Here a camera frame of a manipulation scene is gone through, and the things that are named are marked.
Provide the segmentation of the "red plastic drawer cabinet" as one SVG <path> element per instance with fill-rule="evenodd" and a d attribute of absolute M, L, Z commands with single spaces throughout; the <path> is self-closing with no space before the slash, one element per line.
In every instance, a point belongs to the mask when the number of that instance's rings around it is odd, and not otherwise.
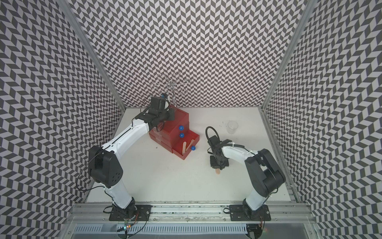
<path fill-rule="evenodd" d="M 189 130 L 189 114 L 174 105 L 170 105 L 175 110 L 175 120 L 165 121 L 158 128 L 154 128 L 149 132 L 150 138 L 160 144 L 162 147 L 172 152 L 172 139 L 177 133 L 186 132 Z M 184 127 L 183 131 L 179 130 L 179 126 Z"/>

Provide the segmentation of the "red bottom drawer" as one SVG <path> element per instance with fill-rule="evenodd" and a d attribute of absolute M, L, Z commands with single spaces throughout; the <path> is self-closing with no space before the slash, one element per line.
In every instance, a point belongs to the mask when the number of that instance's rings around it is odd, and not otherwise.
<path fill-rule="evenodd" d="M 186 132 L 177 133 L 172 139 L 172 152 L 182 160 L 196 149 L 196 145 L 200 140 L 200 135 L 188 130 Z"/>

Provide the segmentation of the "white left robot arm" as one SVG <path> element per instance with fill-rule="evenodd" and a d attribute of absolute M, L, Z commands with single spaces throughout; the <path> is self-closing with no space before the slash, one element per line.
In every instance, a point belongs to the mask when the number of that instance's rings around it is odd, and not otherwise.
<path fill-rule="evenodd" d="M 126 210 L 133 204 L 133 197 L 121 181 L 123 168 L 120 161 L 123 155 L 150 130 L 174 118 L 174 109 L 170 107 L 167 94 L 152 97 L 149 106 L 135 116 L 125 130 L 102 146 L 89 149 L 88 173 L 101 184 L 116 208 Z"/>

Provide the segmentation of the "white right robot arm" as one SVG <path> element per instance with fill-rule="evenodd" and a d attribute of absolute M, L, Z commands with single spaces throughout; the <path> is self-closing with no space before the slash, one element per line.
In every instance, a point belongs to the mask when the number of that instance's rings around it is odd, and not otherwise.
<path fill-rule="evenodd" d="M 270 195 L 285 183 L 286 177 L 269 150 L 252 151 L 229 139 L 221 141 L 216 135 L 207 141 L 210 147 L 210 166 L 213 169 L 223 170 L 229 166 L 231 159 L 247 169 L 253 190 L 243 204 L 250 211 L 259 210 Z"/>

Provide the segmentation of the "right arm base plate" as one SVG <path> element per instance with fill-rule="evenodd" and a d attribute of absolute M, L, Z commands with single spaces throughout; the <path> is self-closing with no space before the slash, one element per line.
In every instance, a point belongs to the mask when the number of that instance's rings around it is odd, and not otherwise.
<path fill-rule="evenodd" d="M 244 205 L 229 205 L 231 221 L 271 221 L 269 207 L 262 205 L 257 210 L 252 210 Z"/>

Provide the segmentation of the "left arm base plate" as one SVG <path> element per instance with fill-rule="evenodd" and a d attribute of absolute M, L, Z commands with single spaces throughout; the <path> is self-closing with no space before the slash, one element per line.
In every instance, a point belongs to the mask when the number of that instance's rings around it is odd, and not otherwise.
<path fill-rule="evenodd" d="M 126 209 L 121 209 L 112 204 L 109 221 L 148 221 L 151 214 L 152 205 L 132 205 Z"/>

